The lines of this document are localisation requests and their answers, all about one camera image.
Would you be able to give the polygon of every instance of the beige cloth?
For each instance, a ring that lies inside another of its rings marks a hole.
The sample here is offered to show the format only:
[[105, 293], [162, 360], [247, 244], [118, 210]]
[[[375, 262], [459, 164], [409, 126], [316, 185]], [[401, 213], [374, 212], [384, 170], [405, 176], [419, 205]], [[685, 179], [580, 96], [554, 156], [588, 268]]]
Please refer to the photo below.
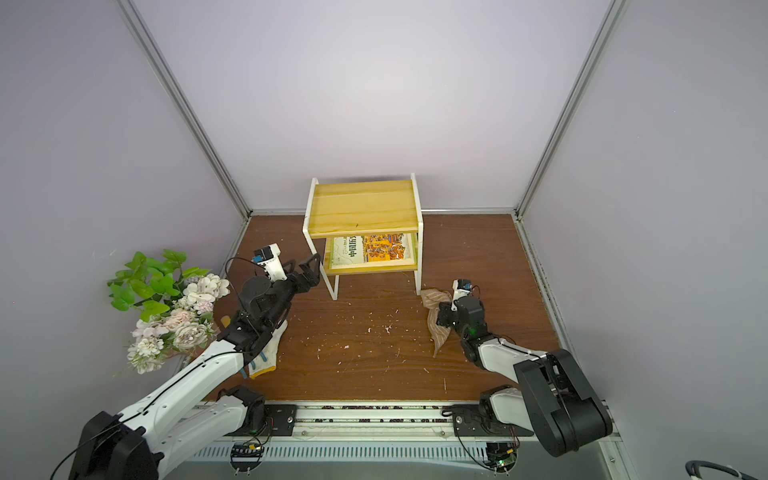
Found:
[[438, 350], [443, 343], [448, 339], [448, 335], [451, 333], [451, 329], [446, 326], [440, 326], [437, 324], [437, 314], [440, 310], [441, 302], [450, 302], [453, 299], [453, 295], [448, 292], [443, 292], [434, 288], [422, 290], [422, 302], [424, 306], [429, 309], [427, 315], [427, 328], [432, 335], [432, 341], [435, 342], [435, 353], [432, 358], [437, 356]]

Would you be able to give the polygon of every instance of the shelf board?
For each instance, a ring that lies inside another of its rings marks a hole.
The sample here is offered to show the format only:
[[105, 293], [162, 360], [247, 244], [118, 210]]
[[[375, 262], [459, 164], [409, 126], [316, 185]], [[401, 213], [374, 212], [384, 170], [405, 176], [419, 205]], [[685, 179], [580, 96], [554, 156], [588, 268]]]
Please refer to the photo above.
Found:
[[[359, 273], [386, 273], [386, 272], [412, 272], [414, 270], [417, 270], [419, 268], [419, 265], [417, 263], [412, 263], [409, 265], [388, 265], [388, 266], [377, 266], [374, 263], [370, 264], [369, 266], [354, 266], [354, 267], [347, 267], [344, 268], [336, 267], [336, 268], [329, 268], [330, 265], [330, 255], [331, 255], [331, 245], [333, 244], [333, 238], [326, 238], [326, 252], [323, 256], [323, 268], [326, 271], [326, 275], [356, 275]], [[417, 258], [419, 255], [418, 252], [418, 243], [413, 240], [412, 244], [413, 254], [414, 258]]]
[[307, 231], [311, 238], [418, 232], [413, 183], [318, 184]]

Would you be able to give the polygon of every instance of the metal plate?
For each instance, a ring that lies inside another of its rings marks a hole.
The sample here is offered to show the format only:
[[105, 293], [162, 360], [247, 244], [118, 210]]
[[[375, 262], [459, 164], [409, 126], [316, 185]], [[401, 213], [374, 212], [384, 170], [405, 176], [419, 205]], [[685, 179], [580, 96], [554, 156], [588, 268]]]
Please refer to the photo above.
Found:
[[[509, 437], [512, 425], [491, 420], [480, 414], [477, 404], [452, 405], [453, 432], [458, 437]], [[515, 425], [518, 437], [531, 437], [530, 430]]]
[[267, 405], [266, 422], [271, 423], [273, 437], [290, 437], [296, 419], [295, 405]]

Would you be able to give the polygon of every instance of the green leaf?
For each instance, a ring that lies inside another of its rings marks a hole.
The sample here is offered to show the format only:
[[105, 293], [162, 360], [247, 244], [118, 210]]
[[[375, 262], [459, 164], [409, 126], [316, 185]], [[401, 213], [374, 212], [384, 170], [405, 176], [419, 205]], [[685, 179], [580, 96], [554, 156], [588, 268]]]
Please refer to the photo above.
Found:
[[127, 278], [131, 278], [133, 274], [133, 270], [119, 270], [114, 274], [114, 276], [117, 277], [118, 280], [125, 280]]
[[154, 268], [156, 270], [161, 271], [163, 274], [165, 273], [173, 273], [174, 267], [172, 264], [168, 262], [161, 262], [159, 260], [155, 260], [154, 258], [147, 258], [147, 266], [150, 268]]
[[159, 271], [158, 269], [150, 266], [147, 268], [147, 272], [152, 274], [152, 278], [155, 280], [159, 280], [161, 277], [165, 276], [165, 273]]
[[163, 250], [163, 257], [169, 259], [171, 262], [184, 263], [187, 261], [187, 254], [184, 252], [176, 252], [173, 250]]
[[152, 287], [152, 290], [160, 295], [168, 294], [173, 296], [179, 294], [179, 291], [174, 289], [174, 276], [170, 273], [163, 275], [162, 277], [153, 276], [149, 284]]
[[146, 263], [142, 263], [136, 268], [136, 271], [133, 275], [131, 275], [131, 278], [135, 278], [136, 280], [144, 280], [144, 278], [147, 276], [149, 267]]
[[134, 278], [131, 280], [131, 287], [134, 289], [134, 292], [136, 292], [136, 294], [141, 298], [150, 298], [154, 295], [154, 290], [152, 290], [149, 285], [144, 283], [143, 280]]
[[192, 268], [187, 268], [184, 272], [181, 272], [181, 276], [183, 278], [189, 278], [191, 276], [200, 275], [198, 272], [200, 271], [200, 268], [193, 266]]
[[128, 305], [133, 305], [136, 302], [136, 293], [134, 293], [134, 289], [130, 285], [124, 285], [120, 296], [117, 298], [122, 299]]
[[134, 259], [125, 264], [128, 268], [136, 270], [142, 263], [147, 261], [147, 256], [142, 252], [134, 253]]
[[127, 312], [128, 309], [131, 308], [131, 305], [128, 303], [125, 303], [123, 300], [120, 300], [119, 298], [112, 300], [112, 306], [121, 312]]
[[191, 276], [206, 276], [210, 272], [207, 268], [200, 268], [198, 266], [193, 266], [192, 268], [187, 268], [181, 276], [183, 278], [189, 278]]
[[170, 310], [170, 307], [165, 303], [155, 302], [154, 300], [147, 300], [144, 302], [143, 307], [144, 311], [141, 312], [140, 318], [145, 322], [149, 322], [153, 315], [160, 315]]

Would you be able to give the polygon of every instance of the ventilation grille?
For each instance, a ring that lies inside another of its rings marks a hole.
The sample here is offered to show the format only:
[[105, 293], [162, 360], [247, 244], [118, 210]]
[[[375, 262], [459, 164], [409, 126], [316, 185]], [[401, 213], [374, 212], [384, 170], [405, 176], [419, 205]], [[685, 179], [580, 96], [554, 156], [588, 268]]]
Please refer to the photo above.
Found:
[[[189, 462], [228, 462], [233, 442], [214, 442]], [[480, 462], [482, 448], [467, 445]], [[458, 462], [475, 465], [458, 442], [274, 442], [266, 447], [265, 461], [277, 462]]]

